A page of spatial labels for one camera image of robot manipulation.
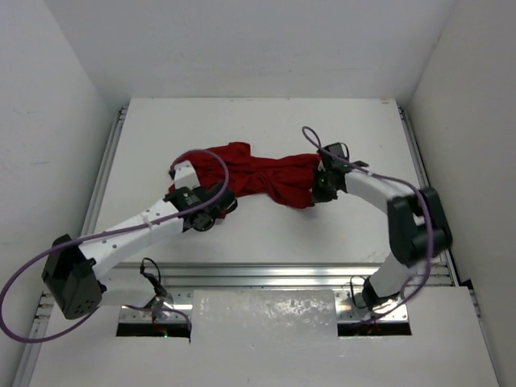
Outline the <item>red t-shirt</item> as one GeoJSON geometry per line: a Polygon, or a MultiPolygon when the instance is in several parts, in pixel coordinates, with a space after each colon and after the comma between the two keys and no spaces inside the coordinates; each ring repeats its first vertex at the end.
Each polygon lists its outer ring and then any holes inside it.
{"type": "Polygon", "coordinates": [[[189,161],[202,187],[210,189],[224,180],[219,156],[229,172],[229,188],[236,197],[266,194],[275,203],[295,209],[312,206],[311,189],[320,157],[316,154],[298,154],[280,159],[252,155],[251,145],[230,142],[205,152],[183,156],[189,161]]]}

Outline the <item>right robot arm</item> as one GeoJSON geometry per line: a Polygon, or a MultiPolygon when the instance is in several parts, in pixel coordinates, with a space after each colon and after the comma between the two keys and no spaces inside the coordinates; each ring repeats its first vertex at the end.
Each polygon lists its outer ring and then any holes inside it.
{"type": "Polygon", "coordinates": [[[406,181],[368,172],[365,163],[349,161],[347,150],[342,143],[318,150],[312,202],[330,202],[342,192],[363,199],[386,215],[390,253],[364,281],[360,292],[359,308],[373,310],[399,296],[421,262],[449,249],[452,233],[435,189],[417,189],[406,181]]]}

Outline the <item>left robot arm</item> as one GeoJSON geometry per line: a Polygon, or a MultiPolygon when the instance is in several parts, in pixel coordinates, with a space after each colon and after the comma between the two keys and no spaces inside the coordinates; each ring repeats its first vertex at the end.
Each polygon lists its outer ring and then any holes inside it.
{"type": "Polygon", "coordinates": [[[54,241],[42,279],[68,320],[86,316],[103,305],[152,308],[167,314],[172,298],[159,278],[144,270],[118,277],[113,268],[154,243],[190,229],[204,232],[238,206],[222,182],[212,189],[175,189],[140,214],[104,231],[98,239],[74,245],[69,235],[54,241]]]}

